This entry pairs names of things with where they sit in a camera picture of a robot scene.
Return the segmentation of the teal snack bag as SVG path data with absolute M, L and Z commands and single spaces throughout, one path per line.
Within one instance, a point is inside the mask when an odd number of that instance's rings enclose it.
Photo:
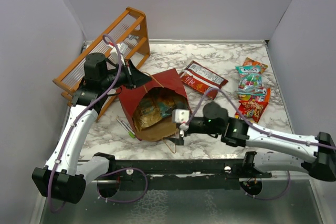
M 263 94 L 261 66 L 236 66 L 240 76 L 237 93 L 238 95 L 256 95 Z

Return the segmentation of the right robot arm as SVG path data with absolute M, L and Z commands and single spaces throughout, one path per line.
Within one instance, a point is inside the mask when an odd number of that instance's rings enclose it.
M 189 134 L 206 134 L 231 147 L 253 147 L 268 153 L 247 153 L 241 164 L 246 177 L 272 171 L 296 171 L 325 181 L 335 181 L 335 146 L 331 135 L 295 135 L 273 131 L 255 123 L 231 118 L 228 111 L 211 102 L 203 107 L 203 115 L 195 117 L 186 109 L 175 109 L 172 121 L 178 128 L 178 139 Z

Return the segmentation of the yellow pink candy bag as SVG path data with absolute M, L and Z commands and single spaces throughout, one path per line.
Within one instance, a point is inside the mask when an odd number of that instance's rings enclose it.
M 257 101 L 257 102 L 268 102 L 271 94 L 271 88 L 259 89 L 261 93 L 253 94 L 239 94 L 238 97 L 242 101 Z

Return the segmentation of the gold snack bag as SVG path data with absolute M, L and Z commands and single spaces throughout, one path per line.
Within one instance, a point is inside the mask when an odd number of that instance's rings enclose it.
M 149 128 L 172 115 L 175 109 L 187 109 L 187 98 L 168 88 L 152 88 L 140 100 L 133 113 L 137 131 Z

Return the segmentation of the red snack bag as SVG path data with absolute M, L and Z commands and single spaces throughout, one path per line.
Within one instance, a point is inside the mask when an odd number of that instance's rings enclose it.
M 268 102 L 259 101 L 240 101 L 239 111 L 242 115 L 253 123 L 258 123 L 260 118 L 265 111 Z

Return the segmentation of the red brown paper bag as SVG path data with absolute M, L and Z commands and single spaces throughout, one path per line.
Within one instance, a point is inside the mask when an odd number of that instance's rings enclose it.
M 118 95 L 121 107 L 139 141 L 165 141 L 177 133 L 172 121 L 175 109 L 190 108 L 185 88 L 176 69 L 151 76 L 152 81 Z

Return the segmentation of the red doritos bag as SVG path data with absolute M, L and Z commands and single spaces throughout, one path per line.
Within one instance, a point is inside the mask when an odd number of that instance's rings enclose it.
M 227 79 L 194 60 L 179 73 L 179 77 L 185 85 L 201 94 L 204 94 L 210 88 L 221 89 L 228 83 Z

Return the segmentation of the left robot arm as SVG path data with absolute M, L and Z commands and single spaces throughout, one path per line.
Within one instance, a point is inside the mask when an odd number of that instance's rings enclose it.
M 32 180 L 42 196 L 51 204 L 53 199 L 76 204 L 82 198 L 86 185 L 102 176 L 110 179 L 115 175 L 113 158 L 96 154 L 83 165 L 78 165 L 79 154 L 91 126 L 112 89 L 135 89 L 152 79 L 139 71 L 131 60 L 117 56 L 113 64 L 102 53 L 86 56 L 84 77 L 75 91 L 69 118 L 60 140 L 43 168 L 36 167 Z

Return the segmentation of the orange chips bag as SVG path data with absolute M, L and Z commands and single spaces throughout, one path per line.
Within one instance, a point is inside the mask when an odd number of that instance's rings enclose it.
M 264 73 L 265 70 L 268 68 L 268 65 L 261 63 L 259 61 L 253 60 L 249 57 L 246 57 L 243 66 L 259 66 L 260 67 L 260 73 Z

